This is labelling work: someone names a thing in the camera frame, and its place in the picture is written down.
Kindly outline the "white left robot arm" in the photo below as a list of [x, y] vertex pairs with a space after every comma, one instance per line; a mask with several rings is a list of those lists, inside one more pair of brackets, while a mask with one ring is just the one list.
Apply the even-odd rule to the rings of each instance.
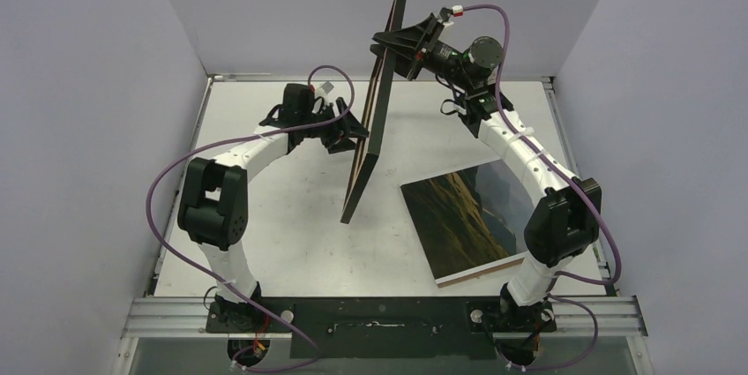
[[212, 159], [197, 157], [187, 166], [177, 225], [206, 256], [220, 276], [215, 301], [244, 332], [263, 319], [260, 286], [251, 273], [242, 237], [249, 224], [250, 181], [305, 139], [319, 139], [330, 154], [355, 148], [369, 132], [345, 100], [327, 98], [329, 88], [288, 84], [274, 106], [245, 141]]

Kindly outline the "brown frame backing board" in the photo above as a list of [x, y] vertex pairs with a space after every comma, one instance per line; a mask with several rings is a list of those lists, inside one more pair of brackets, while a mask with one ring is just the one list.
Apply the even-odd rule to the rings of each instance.
[[478, 278], [485, 274], [492, 274], [507, 268], [519, 266], [524, 258], [527, 256], [525, 252], [512, 255], [505, 259], [500, 259], [486, 263], [483, 265], [475, 266], [466, 270], [459, 271], [454, 274], [448, 274], [435, 279], [436, 285], [441, 289], [453, 284], [468, 281], [474, 278]]

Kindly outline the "wooden picture frame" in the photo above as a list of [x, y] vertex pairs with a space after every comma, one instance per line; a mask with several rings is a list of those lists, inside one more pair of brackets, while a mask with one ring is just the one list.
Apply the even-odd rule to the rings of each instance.
[[356, 142], [340, 221], [351, 222], [381, 154], [385, 121], [395, 74], [396, 55], [377, 41], [383, 34], [402, 28], [407, 0], [393, 0], [385, 28], [372, 36], [370, 51], [376, 56], [366, 93], [361, 123], [369, 135]]

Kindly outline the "landscape photo print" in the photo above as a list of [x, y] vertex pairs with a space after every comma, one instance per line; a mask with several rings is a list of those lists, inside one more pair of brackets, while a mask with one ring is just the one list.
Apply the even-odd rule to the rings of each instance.
[[400, 193], [434, 279], [527, 253], [535, 205], [501, 160], [411, 181]]

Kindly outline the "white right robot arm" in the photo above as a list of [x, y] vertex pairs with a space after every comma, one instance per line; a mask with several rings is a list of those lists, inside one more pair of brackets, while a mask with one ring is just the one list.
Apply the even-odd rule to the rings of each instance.
[[426, 70], [453, 90], [452, 102], [468, 131], [518, 177], [533, 213], [524, 229], [526, 257], [502, 288], [501, 323], [519, 330], [534, 317], [533, 305], [550, 293], [555, 279], [599, 237], [602, 189], [580, 179], [548, 153], [524, 124], [500, 87], [510, 27], [502, 40], [476, 38], [459, 51], [441, 40], [445, 28], [465, 9], [444, 8], [417, 25], [373, 35], [373, 49], [395, 57], [395, 71], [411, 80]]

